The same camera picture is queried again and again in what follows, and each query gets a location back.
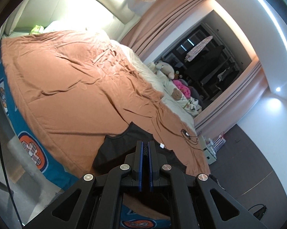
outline pink plush toy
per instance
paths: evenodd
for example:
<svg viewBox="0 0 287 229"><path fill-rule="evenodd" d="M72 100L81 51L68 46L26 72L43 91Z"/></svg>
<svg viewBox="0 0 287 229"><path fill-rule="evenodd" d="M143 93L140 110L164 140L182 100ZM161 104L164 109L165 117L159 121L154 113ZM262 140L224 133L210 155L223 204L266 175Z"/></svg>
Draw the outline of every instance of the pink plush toy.
<svg viewBox="0 0 287 229"><path fill-rule="evenodd" d="M179 80L172 80L175 86L184 94L184 96L189 99L190 98L190 89L181 83Z"/></svg>

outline silver bolt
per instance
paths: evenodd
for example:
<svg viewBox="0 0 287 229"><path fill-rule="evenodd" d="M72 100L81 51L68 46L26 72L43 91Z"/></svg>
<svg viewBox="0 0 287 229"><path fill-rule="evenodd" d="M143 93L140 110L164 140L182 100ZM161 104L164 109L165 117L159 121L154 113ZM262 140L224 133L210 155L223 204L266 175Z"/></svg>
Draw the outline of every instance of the silver bolt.
<svg viewBox="0 0 287 229"><path fill-rule="evenodd" d="M164 164L164 165L162 166L162 169L163 169L163 170L171 170L171 165L169 165L169 164Z"/></svg>
<svg viewBox="0 0 287 229"><path fill-rule="evenodd" d="M205 174L199 174L199 179L201 180L201 181L206 181L207 179L208 179L208 176L207 175L205 175Z"/></svg>
<svg viewBox="0 0 287 229"><path fill-rule="evenodd" d="M130 166L128 164L120 165L120 169L122 169L122 170L128 170L129 168L130 168Z"/></svg>
<svg viewBox="0 0 287 229"><path fill-rule="evenodd" d="M83 179L85 181L91 181L94 178L94 176L92 174L86 174Z"/></svg>

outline orange blanket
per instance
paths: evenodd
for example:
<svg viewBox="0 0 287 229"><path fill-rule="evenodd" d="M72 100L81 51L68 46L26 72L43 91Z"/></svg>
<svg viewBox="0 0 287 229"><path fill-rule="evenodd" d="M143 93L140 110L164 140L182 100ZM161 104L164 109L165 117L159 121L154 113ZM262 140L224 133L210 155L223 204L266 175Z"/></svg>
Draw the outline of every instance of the orange blanket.
<svg viewBox="0 0 287 229"><path fill-rule="evenodd" d="M181 134L181 129L191 130L103 32L3 39L2 61L28 126L77 177L94 172L105 135L122 133L131 121L174 150L187 174L210 173L200 146Z"/></svg>

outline curtain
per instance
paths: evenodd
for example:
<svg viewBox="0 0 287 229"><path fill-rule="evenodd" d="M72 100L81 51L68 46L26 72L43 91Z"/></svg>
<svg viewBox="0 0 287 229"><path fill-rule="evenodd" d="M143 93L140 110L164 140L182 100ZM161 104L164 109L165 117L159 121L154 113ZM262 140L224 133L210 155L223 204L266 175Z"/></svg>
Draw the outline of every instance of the curtain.
<svg viewBox="0 0 287 229"><path fill-rule="evenodd" d="M196 132L215 138L231 129L260 99L268 87L258 57L240 77L195 119Z"/></svg>
<svg viewBox="0 0 287 229"><path fill-rule="evenodd" d="M120 42L145 60L204 0L156 0Z"/></svg>

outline black tank top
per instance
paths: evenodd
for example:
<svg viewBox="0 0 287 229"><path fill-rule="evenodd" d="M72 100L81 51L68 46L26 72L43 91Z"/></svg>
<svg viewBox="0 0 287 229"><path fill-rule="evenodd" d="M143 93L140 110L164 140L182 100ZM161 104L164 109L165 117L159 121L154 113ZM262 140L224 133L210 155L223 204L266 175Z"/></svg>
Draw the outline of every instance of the black tank top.
<svg viewBox="0 0 287 229"><path fill-rule="evenodd" d="M112 168L124 163L127 154L135 152L137 141L148 143L154 140L157 153L164 154L168 164L179 168L183 173L186 166L177 158L175 153L166 148L161 148L153 135L131 122L128 128L117 136L105 136L105 140L98 150L93 162L93 168L100 174L108 173Z"/></svg>

